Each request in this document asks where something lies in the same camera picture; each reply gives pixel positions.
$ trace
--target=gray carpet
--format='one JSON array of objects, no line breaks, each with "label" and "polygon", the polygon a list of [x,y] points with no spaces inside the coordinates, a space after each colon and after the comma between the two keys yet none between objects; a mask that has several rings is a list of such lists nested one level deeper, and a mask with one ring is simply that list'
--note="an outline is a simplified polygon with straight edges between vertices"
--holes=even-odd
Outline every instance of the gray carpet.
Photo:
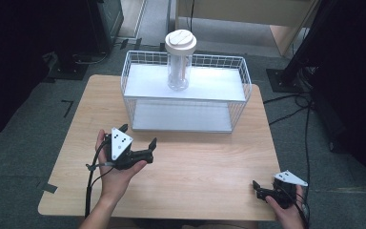
[{"label": "gray carpet", "polygon": [[[0,228],[77,227],[79,218],[39,215],[37,206],[43,191],[36,186],[50,177],[89,76],[120,75],[128,49],[132,46],[124,50],[114,47],[108,58],[89,66],[81,81],[40,83],[10,120],[0,134]],[[157,51],[157,48],[141,49]],[[288,59],[244,57],[251,79],[260,87],[264,100],[283,95],[272,92],[265,69],[284,69]],[[70,103],[62,100],[74,101],[68,114]],[[265,107],[269,121],[298,109],[293,98],[269,103]],[[281,169],[288,169],[303,179],[307,177],[304,146],[306,114],[306,110],[302,111],[271,126]],[[366,169],[352,156],[329,151],[325,130],[314,111],[310,113],[308,144],[311,228],[366,228]],[[260,222],[259,227],[280,228],[274,221]]]}]

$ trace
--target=black cable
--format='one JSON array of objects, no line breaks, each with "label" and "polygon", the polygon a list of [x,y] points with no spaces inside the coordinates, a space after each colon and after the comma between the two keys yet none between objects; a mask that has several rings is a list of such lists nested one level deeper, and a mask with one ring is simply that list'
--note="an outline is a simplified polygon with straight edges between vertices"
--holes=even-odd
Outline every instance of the black cable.
[{"label": "black cable", "polygon": [[268,99],[268,100],[264,101],[263,104],[267,104],[267,103],[270,103],[270,102],[278,101],[278,100],[281,100],[281,99],[284,99],[284,98],[288,98],[288,97],[300,96],[302,94],[305,94],[305,93],[301,93],[301,94],[289,94],[289,95],[284,95],[284,96],[277,97],[277,98]]},{"label": "black cable", "polygon": [[[107,57],[107,54],[106,53],[104,53],[105,55],[101,58],[101,59],[99,59],[99,60],[97,60],[97,61],[92,61],[92,62],[84,62],[84,61],[75,61],[75,64],[80,64],[80,65],[90,65],[90,64],[98,64],[98,63],[100,63],[100,62],[102,62],[104,59],[106,59],[106,57]],[[77,57],[78,55],[77,54],[73,54],[72,55],[72,58],[73,59],[76,59],[76,57]]]},{"label": "black cable", "polygon": [[306,218],[307,218],[307,220],[309,222],[310,221],[310,214],[309,214],[310,213],[310,208],[309,208],[309,204],[307,203],[306,198],[304,198],[302,195],[300,195],[300,194],[296,194],[296,195],[299,196],[300,198],[302,198],[303,206],[305,206],[304,215],[306,215]]},{"label": "black cable", "polygon": [[[184,7],[186,8],[186,13],[189,13],[189,9],[187,7],[187,0],[184,1]],[[190,30],[190,25],[189,25],[189,17],[186,17],[186,25],[187,25],[187,28]]]},{"label": "black cable", "polygon": [[[121,43],[114,43],[114,46],[118,46],[120,45]],[[131,43],[128,43],[127,46],[134,46],[135,44],[131,44]],[[155,46],[155,45],[139,45],[140,47],[148,47],[148,48],[160,48],[160,46]]]},{"label": "black cable", "polygon": [[[307,105],[304,105],[304,106],[302,106],[299,102],[298,102],[298,99],[299,98],[303,98],[303,99],[305,99],[305,101],[307,102]],[[295,97],[295,104],[296,105],[298,105],[298,107],[300,107],[300,108],[308,108],[309,106],[310,106],[310,101],[307,99],[307,97],[305,97],[305,96],[302,96],[302,95],[300,95],[300,96],[296,96]]]},{"label": "black cable", "polygon": [[192,15],[190,17],[190,31],[192,31],[192,28],[193,28],[193,13],[194,13],[194,0],[192,3]]},{"label": "black cable", "polygon": [[109,172],[111,172],[111,171],[112,171],[112,169],[114,169],[114,167],[112,167],[108,172],[104,173],[104,174],[103,174],[103,175],[101,175],[100,177],[96,178],[96,179],[93,181],[93,183],[91,184],[91,187],[93,187],[93,184],[94,184],[98,179],[100,179],[101,177],[104,177],[106,174],[108,174]]},{"label": "black cable", "polygon": [[282,121],[282,120],[284,120],[284,119],[287,119],[287,118],[289,118],[289,117],[291,117],[291,116],[293,116],[293,115],[297,114],[298,112],[300,112],[300,111],[302,111],[302,110],[305,110],[305,109],[307,109],[307,108],[300,108],[300,109],[296,110],[295,112],[293,112],[292,114],[287,114],[287,115],[285,115],[285,116],[283,116],[283,117],[281,117],[281,118],[278,118],[278,119],[276,119],[276,120],[274,120],[274,121],[270,122],[270,123],[269,123],[269,126],[271,126],[271,125],[275,124],[276,122],[279,122],[279,121]]},{"label": "black cable", "polygon": [[310,79],[310,76],[314,74],[311,73],[311,70],[307,71],[306,69],[307,69],[306,67],[301,68],[298,71],[297,76],[299,80],[305,85],[305,87],[307,87],[311,91],[314,87],[308,81]]},{"label": "black cable", "polygon": [[[94,166],[96,164],[96,160],[99,157],[100,151],[108,143],[109,143],[109,140],[105,140],[97,148],[97,151],[96,151],[96,154],[94,155],[93,162],[91,163],[91,166]],[[91,213],[91,196],[92,196],[92,188],[91,187],[92,187],[93,172],[94,172],[94,170],[91,170],[91,172],[89,174],[88,186],[86,187],[85,218],[87,218],[88,215]]]},{"label": "black cable", "polygon": [[308,183],[308,186],[306,187],[306,190],[305,190],[305,201],[307,201],[307,199],[308,199],[309,187],[311,185],[311,183],[310,183],[311,164],[310,164],[310,160],[309,160],[309,150],[308,150],[308,123],[309,123],[311,107],[312,107],[312,102],[309,102],[307,120],[305,122],[305,157],[307,160],[307,183]]}]

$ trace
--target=white triangular marker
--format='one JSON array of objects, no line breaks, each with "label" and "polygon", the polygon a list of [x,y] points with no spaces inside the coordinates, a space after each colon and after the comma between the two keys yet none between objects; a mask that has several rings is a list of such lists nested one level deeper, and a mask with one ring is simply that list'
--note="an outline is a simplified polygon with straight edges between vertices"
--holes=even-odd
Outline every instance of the white triangular marker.
[{"label": "white triangular marker", "polygon": [[292,174],[290,171],[281,172],[279,174],[274,175],[275,178],[284,181],[286,183],[292,183],[292,184],[299,184],[301,186],[308,186],[308,183],[304,180],[298,178],[294,174]]},{"label": "white triangular marker", "polygon": [[117,160],[118,157],[132,143],[132,137],[119,131],[117,128],[112,128],[112,160]]}]

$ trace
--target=wire basket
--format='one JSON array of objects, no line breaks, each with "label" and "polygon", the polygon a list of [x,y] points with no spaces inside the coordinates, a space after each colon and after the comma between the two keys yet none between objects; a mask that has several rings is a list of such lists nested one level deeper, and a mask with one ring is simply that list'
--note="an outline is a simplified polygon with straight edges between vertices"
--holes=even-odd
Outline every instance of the wire basket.
[{"label": "wire basket", "polygon": [[194,54],[189,88],[168,87],[165,52],[129,51],[121,92],[135,131],[231,133],[252,91],[245,59]]}]

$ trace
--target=floor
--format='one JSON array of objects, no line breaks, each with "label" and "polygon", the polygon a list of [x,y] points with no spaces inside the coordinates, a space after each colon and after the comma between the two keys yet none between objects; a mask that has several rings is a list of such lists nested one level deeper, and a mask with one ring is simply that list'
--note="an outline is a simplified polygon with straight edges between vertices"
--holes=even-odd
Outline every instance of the floor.
[{"label": "floor", "polygon": [[[139,26],[131,27],[131,33],[126,35],[132,37],[130,42],[135,43],[136,39],[142,38],[140,50],[156,51],[169,29],[167,8],[168,0],[146,1]],[[138,25],[138,21],[133,20],[132,25]],[[200,50],[248,53],[243,56],[251,70],[252,82],[260,88],[264,101],[284,95],[272,91],[266,69],[285,68],[289,57],[279,55],[266,26],[232,24],[232,28],[225,30],[232,30],[238,36],[207,37],[206,32],[202,34],[201,28],[205,27],[202,23],[211,25],[214,22],[193,20],[193,32],[199,39]],[[215,26],[216,30],[228,27],[218,25]],[[245,27],[249,35],[240,35]],[[11,118],[0,133],[0,228],[78,227],[81,218],[42,216],[38,213],[44,192],[39,184],[45,184],[50,179],[89,77],[93,74],[120,75],[126,53],[133,49],[134,45],[120,49],[117,44],[107,58],[89,65],[82,80],[58,79],[51,83],[40,83]],[[265,105],[269,121],[277,120],[298,108],[293,98]],[[330,152],[326,130],[318,113],[311,111],[309,119],[307,116],[306,110],[301,111],[291,118],[276,122],[270,129],[280,168],[288,169],[303,179],[307,177],[305,144],[306,140],[308,142],[311,228],[366,229],[366,168],[350,155]],[[306,127],[309,130],[308,137],[305,137]],[[275,221],[261,221],[259,228],[278,229],[281,226]]]},{"label": "floor", "polygon": [[[174,30],[175,1],[171,1],[169,15],[168,4],[169,0],[123,0],[123,10],[127,9],[124,12],[125,21],[129,23],[123,23],[119,39],[129,38],[130,43],[134,43],[136,39],[141,38],[141,44],[148,46],[164,43],[168,32]],[[268,25],[197,18],[190,22],[188,18],[179,19],[179,29],[188,30],[190,24],[197,38],[197,49],[200,51],[281,56]],[[301,31],[285,57],[293,56],[304,36],[305,29]]]}]

